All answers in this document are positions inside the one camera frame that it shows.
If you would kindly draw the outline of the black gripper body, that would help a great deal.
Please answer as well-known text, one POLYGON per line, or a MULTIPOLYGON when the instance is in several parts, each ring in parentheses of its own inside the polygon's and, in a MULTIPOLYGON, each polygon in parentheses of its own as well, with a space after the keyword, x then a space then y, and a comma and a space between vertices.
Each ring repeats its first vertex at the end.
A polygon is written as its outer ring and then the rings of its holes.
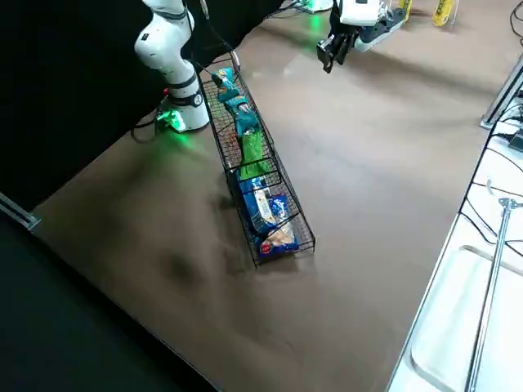
POLYGON ((331 24, 328 36, 335 38, 354 38, 356 39, 360 32, 360 26, 350 24, 331 24))

